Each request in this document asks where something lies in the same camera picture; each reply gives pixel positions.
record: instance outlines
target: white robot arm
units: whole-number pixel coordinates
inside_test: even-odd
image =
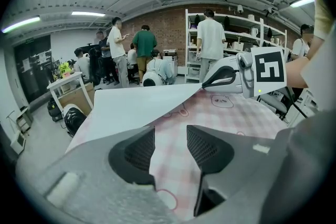
[[[206,91],[242,93],[245,98],[283,88],[287,84],[281,48],[252,48],[219,60],[202,84]]]

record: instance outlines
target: fluorescent light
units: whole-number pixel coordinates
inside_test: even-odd
[[[94,13],[94,12],[72,12],[71,15],[89,15],[89,16],[98,16],[98,17],[105,16],[105,14],[103,13]]]
[[[15,28],[18,28],[20,26],[27,25],[27,24],[30,24],[30,23],[33,23],[33,22],[37,22],[39,20],[40,20],[40,17],[34,17],[34,18],[31,18],[31,19],[28,19],[28,20],[23,20],[22,22],[13,24],[11,26],[8,26],[7,28],[2,29],[1,31],[2,31],[2,33],[8,33],[9,31],[14,30]]]
[[[314,2],[314,0],[299,0],[299,1],[296,1],[292,4],[290,4],[290,6],[293,7],[293,8],[297,8],[297,7],[303,6],[303,5],[308,4],[308,3],[312,3],[312,2]]]

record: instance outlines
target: floor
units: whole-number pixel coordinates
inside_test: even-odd
[[[177,77],[175,84],[183,84],[184,77]],[[139,87],[131,83],[130,87]],[[95,89],[118,89],[120,84],[100,83]],[[47,113],[47,103],[32,113],[34,121],[26,136],[26,145],[16,165],[16,175],[34,182],[45,168],[64,155],[71,142],[64,121],[54,122]]]

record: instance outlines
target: red brick wall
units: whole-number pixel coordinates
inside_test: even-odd
[[[156,36],[158,50],[162,51],[163,49],[177,49],[179,60],[178,65],[184,66],[186,8],[188,9],[189,13],[202,13],[206,8],[211,8],[216,13],[233,15],[233,12],[229,12],[227,6],[213,4],[182,5],[147,13],[122,24],[121,34],[130,34],[128,39],[123,43],[125,50],[128,51],[130,49],[132,39],[135,33],[141,30],[141,26],[149,25],[151,32]],[[244,11],[243,17],[247,18],[248,14],[254,14],[255,20],[259,20],[260,17],[262,17],[261,14],[253,13],[248,10]],[[292,48],[293,42],[299,37],[299,35],[271,18],[263,17],[263,19],[265,24],[277,28],[280,31],[285,31],[285,29],[287,29],[287,47]]]

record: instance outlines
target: white t-shirt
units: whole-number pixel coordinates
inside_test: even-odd
[[[116,26],[113,26],[111,29],[110,35],[107,39],[107,44],[110,44],[110,51],[111,51],[112,58],[125,55],[124,46],[122,45],[122,43],[116,44],[114,42],[115,38],[121,39],[121,33],[120,33],[120,30]]]
[[[225,33],[223,26],[213,20],[201,21],[197,27],[197,38],[202,40],[201,58],[220,60],[223,58]]]
[[[73,69],[76,72],[83,72],[83,76],[85,80],[90,79],[90,58],[89,57],[82,57],[75,62],[73,65]]]
[[[309,46],[301,38],[294,41],[292,54],[303,57],[307,54],[308,50]]]
[[[137,63],[137,53],[136,53],[136,50],[135,49],[131,49],[128,51],[127,53],[127,61],[131,64],[131,65],[136,65]]]

